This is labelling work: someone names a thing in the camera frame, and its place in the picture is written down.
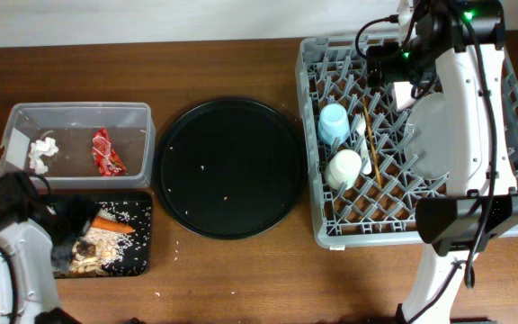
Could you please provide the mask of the pink bowl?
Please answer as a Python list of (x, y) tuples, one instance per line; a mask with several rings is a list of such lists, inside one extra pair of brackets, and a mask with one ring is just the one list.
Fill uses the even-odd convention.
[(413, 85), (410, 82), (395, 82), (392, 94), (395, 99), (395, 109), (397, 112), (412, 108), (416, 99), (412, 97)]

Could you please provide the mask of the orange carrot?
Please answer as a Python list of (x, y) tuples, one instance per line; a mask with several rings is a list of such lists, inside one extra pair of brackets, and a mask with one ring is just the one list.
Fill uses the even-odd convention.
[(122, 234), (130, 234), (135, 231), (128, 224), (119, 223), (115, 220), (108, 220), (103, 217), (96, 217), (92, 222), (91, 227), (99, 230), (108, 230)]

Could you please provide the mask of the brown food scrap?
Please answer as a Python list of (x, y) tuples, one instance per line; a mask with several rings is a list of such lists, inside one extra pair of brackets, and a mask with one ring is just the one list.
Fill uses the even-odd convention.
[(86, 241), (77, 242), (75, 245), (76, 260), (83, 260), (95, 256), (95, 245)]

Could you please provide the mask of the wooden chopstick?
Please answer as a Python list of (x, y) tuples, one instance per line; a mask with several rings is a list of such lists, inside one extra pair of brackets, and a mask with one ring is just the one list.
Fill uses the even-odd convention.
[(379, 161), (378, 161), (378, 157), (377, 157), (377, 153), (376, 153), (376, 149), (375, 149), (373, 131), (372, 131), (372, 127), (371, 127), (371, 118), (369, 116), (367, 100), (365, 97), (362, 98), (362, 104), (363, 104), (363, 115), (365, 118), (369, 142), (370, 142), (370, 146), (371, 146), (371, 155), (372, 155), (372, 159), (373, 159), (373, 168), (374, 168), (374, 172), (375, 172), (375, 176), (376, 176), (376, 182), (377, 182), (379, 189), (382, 189), (383, 185), (382, 185), (382, 178), (380, 175), (380, 170), (379, 170), (379, 165), (378, 165)]

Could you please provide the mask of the light blue plastic cup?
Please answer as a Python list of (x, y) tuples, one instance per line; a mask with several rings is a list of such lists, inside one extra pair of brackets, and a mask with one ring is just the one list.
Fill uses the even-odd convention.
[(319, 115), (318, 137), (332, 146), (335, 139), (344, 143), (350, 136), (350, 124), (345, 108), (339, 103), (327, 104)]

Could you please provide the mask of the light grey plate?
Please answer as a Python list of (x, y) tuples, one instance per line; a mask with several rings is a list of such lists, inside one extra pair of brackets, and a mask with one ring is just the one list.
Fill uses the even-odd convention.
[(411, 139), (405, 146), (407, 160), (417, 156), (410, 170), (423, 179), (445, 176), (450, 169), (449, 131), (442, 93), (420, 99), (406, 119), (405, 135)]

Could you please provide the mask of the white plastic fork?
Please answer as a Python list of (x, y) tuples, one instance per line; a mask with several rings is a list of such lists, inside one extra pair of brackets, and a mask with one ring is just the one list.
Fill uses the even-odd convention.
[(366, 121), (364, 120), (364, 116), (361, 112), (359, 113), (359, 119), (356, 123), (355, 130), (359, 135), (359, 138), (362, 140), (362, 144), (360, 145), (360, 156), (362, 159), (361, 172), (368, 176), (371, 173), (371, 160), (367, 141), (365, 139)]

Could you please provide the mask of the white plastic cup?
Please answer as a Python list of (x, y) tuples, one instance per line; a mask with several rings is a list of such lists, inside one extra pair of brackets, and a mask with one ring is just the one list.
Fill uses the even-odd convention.
[(360, 155), (351, 149), (338, 151), (327, 164), (324, 178), (326, 183), (334, 190), (339, 190), (342, 184), (345, 189), (353, 188), (362, 168)]

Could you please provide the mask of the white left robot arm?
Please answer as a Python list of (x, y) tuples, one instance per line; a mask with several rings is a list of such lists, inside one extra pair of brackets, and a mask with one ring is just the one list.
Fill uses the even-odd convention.
[(62, 309), (53, 272), (68, 270), (98, 211), (78, 196), (0, 207), (0, 323), (77, 322)]

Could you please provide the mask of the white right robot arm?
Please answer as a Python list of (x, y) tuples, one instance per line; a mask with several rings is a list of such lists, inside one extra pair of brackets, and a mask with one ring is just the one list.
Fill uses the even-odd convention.
[(476, 282), (478, 255), (518, 225), (501, 89), (504, 8), (498, 1), (403, 1), (388, 22), (399, 40), (362, 52), (368, 81), (418, 85), (430, 75), (441, 84), (441, 94), (420, 90), (415, 99), (442, 107), (447, 128), (436, 140), (449, 166), (445, 196), (415, 207), (423, 254), (396, 320), (447, 323), (458, 289)]

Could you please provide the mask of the clear plastic waste bin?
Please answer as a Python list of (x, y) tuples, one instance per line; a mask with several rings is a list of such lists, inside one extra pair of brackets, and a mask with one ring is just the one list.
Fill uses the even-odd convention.
[[(24, 169), (5, 161), (13, 128), (30, 139), (51, 137), (59, 152), (43, 158), (49, 171), (43, 176), (58, 189), (147, 188), (152, 175), (156, 127), (145, 103), (73, 102), (18, 103), (9, 114), (0, 148), (0, 176), (31, 172), (28, 154)], [(108, 131), (112, 147), (127, 171), (118, 176), (102, 176), (92, 156), (92, 137), (101, 128)]]

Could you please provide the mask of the grey dishwasher rack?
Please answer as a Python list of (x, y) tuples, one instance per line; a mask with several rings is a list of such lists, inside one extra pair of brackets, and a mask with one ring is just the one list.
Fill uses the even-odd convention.
[[(417, 156), (407, 160), (404, 149), (410, 135), (404, 134), (410, 112), (397, 112), (392, 85), (371, 87), (366, 80), (366, 62), (357, 54), (369, 45), (393, 41), (393, 33), (307, 38), (300, 43), (295, 67), (299, 112), (307, 159), (311, 218), (316, 243), (330, 250), (417, 244), (415, 205), (425, 197), (442, 197), (445, 176), (423, 179), (410, 170)], [(367, 100), (372, 131), (380, 162), (382, 189), (375, 172), (360, 175), (353, 188), (332, 189), (324, 178), (328, 162), (341, 149), (360, 150), (362, 140), (355, 130), (344, 143), (325, 144), (318, 137), (318, 120), (327, 104), (341, 104), (351, 123), (363, 113)]]

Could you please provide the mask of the red snack wrapper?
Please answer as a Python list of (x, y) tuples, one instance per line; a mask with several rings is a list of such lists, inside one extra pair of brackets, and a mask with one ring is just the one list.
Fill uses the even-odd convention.
[(92, 137), (92, 156), (94, 163), (102, 176), (121, 176), (127, 168), (112, 147), (108, 131), (99, 129)]

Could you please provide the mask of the crumpled white tissue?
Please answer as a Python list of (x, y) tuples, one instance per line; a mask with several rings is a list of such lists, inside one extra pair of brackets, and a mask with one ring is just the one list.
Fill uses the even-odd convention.
[(32, 142), (28, 154), (29, 167), (36, 175), (43, 175), (49, 171), (44, 163), (44, 158), (52, 158), (59, 152), (56, 140), (51, 137), (37, 139)]

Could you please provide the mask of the round black tray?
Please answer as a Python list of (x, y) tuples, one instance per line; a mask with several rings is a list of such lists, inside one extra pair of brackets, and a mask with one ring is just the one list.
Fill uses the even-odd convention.
[(305, 144), (286, 116), (253, 99), (223, 97), (170, 125), (156, 147), (152, 187), (187, 230), (245, 239), (287, 216), (306, 168)]

